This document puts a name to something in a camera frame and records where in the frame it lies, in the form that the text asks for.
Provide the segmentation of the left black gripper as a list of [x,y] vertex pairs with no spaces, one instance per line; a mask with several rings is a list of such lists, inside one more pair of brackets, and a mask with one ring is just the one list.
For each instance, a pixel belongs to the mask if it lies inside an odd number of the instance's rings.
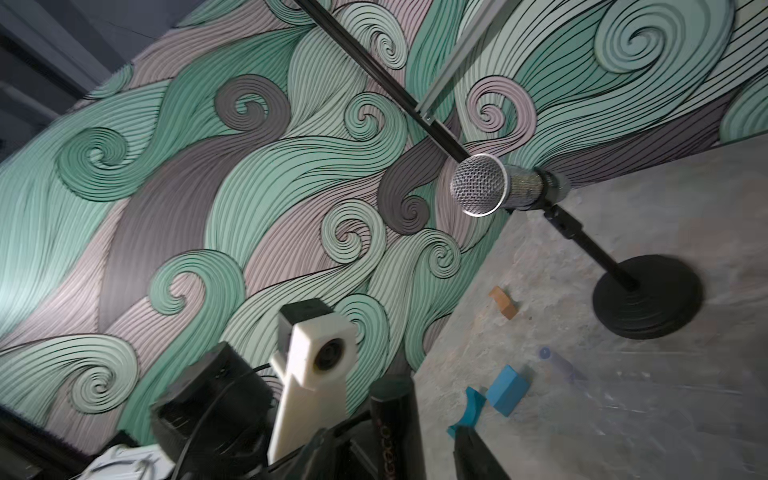
[[274,464],[272,389],[259,368],[221,342],[186,367],[150,408],[150,427],[173,461],[172,479],[369,479],[351,435],[363,413],[322,428]]

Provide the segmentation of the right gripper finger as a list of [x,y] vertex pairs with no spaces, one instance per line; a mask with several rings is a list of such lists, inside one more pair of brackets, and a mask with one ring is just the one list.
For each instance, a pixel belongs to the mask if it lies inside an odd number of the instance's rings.
[[473,428],[457,428],[453,451],[458,480],[510,480]]

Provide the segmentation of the lavender lipstick tube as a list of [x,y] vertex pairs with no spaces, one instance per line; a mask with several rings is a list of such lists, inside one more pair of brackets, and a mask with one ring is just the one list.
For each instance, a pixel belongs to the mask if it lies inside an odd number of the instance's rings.
[[585,376],[568,360],[548,346],[538,351],[539,358],[546,362],[565,382],[583,381]]

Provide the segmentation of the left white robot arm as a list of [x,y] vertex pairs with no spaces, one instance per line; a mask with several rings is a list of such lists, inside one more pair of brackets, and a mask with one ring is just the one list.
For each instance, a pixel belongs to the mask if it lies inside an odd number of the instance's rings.
[[152,406],[154,445],[115,444],[81,474],[84,479],[350,479],[358,462],[349,443],[369,421],[363,413],[314,427],[275,461],[268,458],[285,404],[226,342],[181,376]]

